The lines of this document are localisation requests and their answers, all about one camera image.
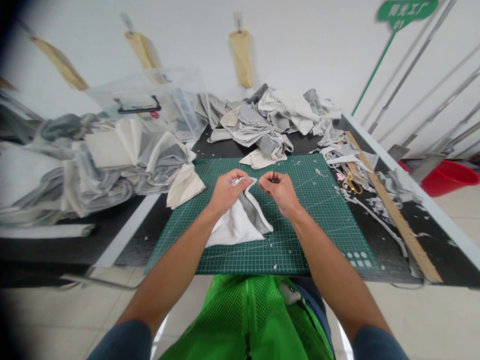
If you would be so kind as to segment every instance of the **green cutting mat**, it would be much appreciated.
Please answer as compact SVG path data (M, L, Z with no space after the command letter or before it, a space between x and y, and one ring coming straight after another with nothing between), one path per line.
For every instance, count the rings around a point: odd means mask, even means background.
M149 272L169 247L190 226L212 196L217 178L238 168L259 179L270 170L289 174L302 206L333 240L344 256L359 272L381 271L365 237L355 221L337 182L320 154L289 156L260 170L239 163L241 158L211 158L198 160L195 171L206 189L175 209L161 233L148 260ZM265 240L236 245L216 245L205 249L197 274L305 274L309 273L307 260L295 230L280 214L275 201L257 184L250 192L260 204L273 232Z

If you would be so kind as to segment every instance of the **green mesh vest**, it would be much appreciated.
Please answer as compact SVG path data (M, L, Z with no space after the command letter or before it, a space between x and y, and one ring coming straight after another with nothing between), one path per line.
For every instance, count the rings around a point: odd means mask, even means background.
M333 359L317 317L302 298L287 305L287 277L216 275L197 319L164 359Z

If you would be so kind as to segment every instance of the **hand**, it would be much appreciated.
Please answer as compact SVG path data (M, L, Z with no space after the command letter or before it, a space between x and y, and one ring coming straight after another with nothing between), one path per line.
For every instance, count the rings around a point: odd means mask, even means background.
M297 198L290 176L276 172L275 175L279 179L279 183L273 183L273 175L273 171L267 172L260 178L258 186L275 199L280 213L290 219L293 214L303 209L303 207Z
M237 185L232 186L232 182L238 178L244 178ZM230 209L239 199L240 194L249 187L252 180L249 175L242 170L233 169L218 177L216 181L215 190L211 196L207 209L223 215Z

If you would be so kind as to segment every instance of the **plastic storage box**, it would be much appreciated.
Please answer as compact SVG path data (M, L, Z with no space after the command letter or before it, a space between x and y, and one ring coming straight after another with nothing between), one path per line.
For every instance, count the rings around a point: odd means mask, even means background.
M207 126L195 113L205 96L198 68L149 69L85 92L111 119L136 114L150 131L170 131L182 143L198 140Z

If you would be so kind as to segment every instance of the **black handle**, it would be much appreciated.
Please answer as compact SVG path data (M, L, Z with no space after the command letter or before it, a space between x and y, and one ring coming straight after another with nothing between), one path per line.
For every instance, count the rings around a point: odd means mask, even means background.
M137 114L137 113L146 113L146 112L151 112L151 111L160 111L162 110L162 107L160 106L159 101L157 100L157 97L155 95L152 95L151 98L155 100L156 106L154 107L147 107L147 108L139 108L139 109L129 109L129 110L124 110L124 106L120 99L118 97L115 97L113 100L120 106L118 109L119 114Z

